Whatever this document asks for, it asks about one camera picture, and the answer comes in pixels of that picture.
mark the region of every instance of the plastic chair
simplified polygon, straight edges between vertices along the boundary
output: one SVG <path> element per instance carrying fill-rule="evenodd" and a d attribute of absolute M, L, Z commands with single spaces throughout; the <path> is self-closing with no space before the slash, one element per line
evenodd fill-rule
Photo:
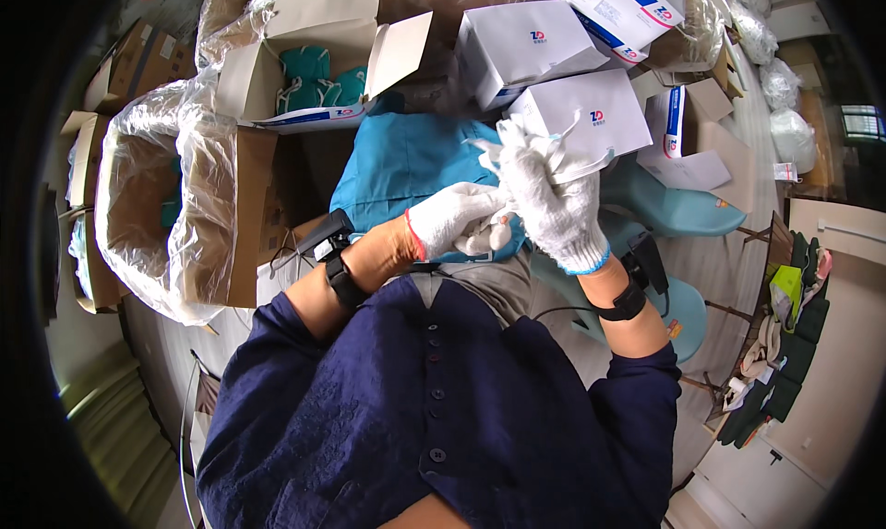
<path fill-rule="evenodd" d="M 644 231 L 640 224 L 610 212 L 601 212 L 600 227 L 610 242 L 612 253 L 618 258 L 629 251 L 627 239 Z M 558 291 L 571 306 L 590 308 L 590 302 L 581 289 L 579 280 L 575 276 L 567 275 L 549 257 L 533 252 L 530 271 L 536 278 Z M 667 280 L 670 311 L 663 321 L 670 332 L 670 342 L 677 354 L 677 363 L 683 363 L 692 358 L 702 346 L 708 326 L 708 312 L 702 295 L 692 285 L 671 276 L 668 276 Z M 645 291 L 652 305 L 659 313 L 664 313 L 665 297 L 655 292 L 652 285 Z M 600 318 L 586 310 L 575 310 L 575 312 L 579 320 L 572 322 L 572 329 L 608 345 Z"/>
<path fill-rule="evenodd" d="M 717 206 L 708 191 L 669 189 L 637 164 L 636 153 L 618 160 L 600 180 L 600 203 L 634 213 L 657 237 L 717 237 L 733 232 L 748 216 Z"/>

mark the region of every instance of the black wrist device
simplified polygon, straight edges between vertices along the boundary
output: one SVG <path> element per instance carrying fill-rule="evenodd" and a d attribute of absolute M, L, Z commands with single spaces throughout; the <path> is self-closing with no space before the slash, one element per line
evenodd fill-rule
<path fill-rule="evenodd" d="M 591 306 L 600 317 L 611 322 L 634 319 L 646 306 L 646 293 L 631 279 L 627 288 L 612 301 L 612 304 L 614 308 L 600 308 L 594 304 Z"/>
<path fill-rule="evenodd" d="M 342 306 L 351 310 L 356 310 L 360 304 L 370 298 L 370 295 L 351 279 L 351 272 L 341 261 L 340 255 L 335 255 L 326 261 L 326 282 L 338 295 L 338 301 Z"/>

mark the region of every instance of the floor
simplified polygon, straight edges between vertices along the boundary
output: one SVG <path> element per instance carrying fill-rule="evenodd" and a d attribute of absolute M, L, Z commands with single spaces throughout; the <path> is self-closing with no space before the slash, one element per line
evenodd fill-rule
<path fill-rule="evenodd" d="M 768 109 L 756 75 L 740 49 L 738 70 L 751 88 L 745 98 L 735 101 L 735 113 L 723 125 L 756 151 L 757 185 L 754 210 L 744 227 L 762 230 L 769 225 L 774 209 L 780 210 L 771 165 L 776 156 L 769 134 Z M 647 96 L 663 89 L 657 80 L 649 80 L 644 88 Z M 665 268 L 672 276 L 682 279 L 700 291 L 705 299 L 739 310 L 749 311 L 759 290 L 766 245 L 759 241 L 743 244 L 745 235 L 733 232 L 720 238 L 664 238 L 659 240 Z M 270 299 L 296 280 L 299 267 L 296 262 L 283 266 L 275 277 L 269 276 L 269 267 L 259 269 L 259 303 Z M 533 313 L 555 306 L 565 306 L 565 300 L 539 281 L 533 281 Z M 228 308 L 213 321 L 219 336 L 197 327 L 184 327 L 156 314 L 138 298 L 125 299 L 126 317 L 132 345 L 142 362 L 142 374 L 151 399 L 169 434 L 178 435 L 179 424 L 189 391 L 193 349 L 205 364 L 221 375 L 227 359 L 249 333 L 251 311 Z M 701 379 L 702 371 L 711 374 L 714 382 L 725 380 L 747 329 L 741 319 L 718 310 L 708 310 L 708 333 L 703 346 L 688 362 L 681 364 L 684 373 Z M 570 357 L 582 381 L 589 386 L 606 374 L 611 353 L 604 345 L 570 328 L 573 314 L 559 311 L 542 318 L 551 334 Z M 674 437 L 673 481 L 679 484 L 701 461 L 712 444 L 710 434 L 702 428 L 711 402 L 706 392 L 682 384 L 683 394 L 677 403 L 678 424 Z M 185 424 L 190 426 L 190 416 Z"/>

